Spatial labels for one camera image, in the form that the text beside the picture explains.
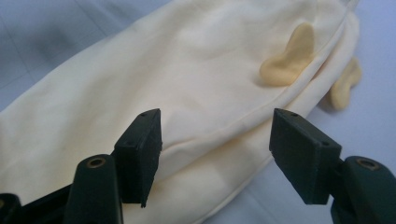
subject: white bed sheet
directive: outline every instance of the white bed sheet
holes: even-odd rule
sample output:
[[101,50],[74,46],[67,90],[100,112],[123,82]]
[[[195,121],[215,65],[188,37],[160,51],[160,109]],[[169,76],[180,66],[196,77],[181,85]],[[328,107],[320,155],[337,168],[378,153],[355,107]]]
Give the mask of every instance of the white bed sheet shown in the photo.
[[[0,110],[60,63],[168,1],[0,2]],[[319,105],[308,120],[343,146],[343,159],[369,157],[396,174],[396,3],[361,0],[356,13],[361,83],[346,110]],[[304,205],[271,162],[205,223],[332,223],[330,204]]]

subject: plush ear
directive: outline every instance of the plush ear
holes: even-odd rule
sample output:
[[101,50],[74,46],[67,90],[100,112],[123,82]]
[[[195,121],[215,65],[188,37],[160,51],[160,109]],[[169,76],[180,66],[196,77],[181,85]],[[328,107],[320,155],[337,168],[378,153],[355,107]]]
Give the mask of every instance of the plush ear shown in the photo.
[[285,51],[262,63],[260,75],[270,86],[289,86],[314,58],[314,28],[305,22],[296,27]]
[[336,110],[345,109],[349,105],[350,89],[361,80],[361,67],[358,59],[352,58],[343,74],[329,90],[330,104]]

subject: cream-colored garment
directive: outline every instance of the cream-colored garment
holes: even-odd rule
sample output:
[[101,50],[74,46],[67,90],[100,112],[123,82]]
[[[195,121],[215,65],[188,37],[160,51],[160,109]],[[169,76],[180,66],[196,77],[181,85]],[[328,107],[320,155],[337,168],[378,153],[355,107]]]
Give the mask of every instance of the cream-colored garment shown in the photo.
[[[306,116],[349,60],[356,1],[175,0],[53,70],[0,114],[0,192],[29,203],[110,153],[141,112],[160,108],[163,153],[148,207],[125,223],[194,223],[236,195],[269,160],[275,107]],[[286,87],[263,61],[302,23],[312,62]]]

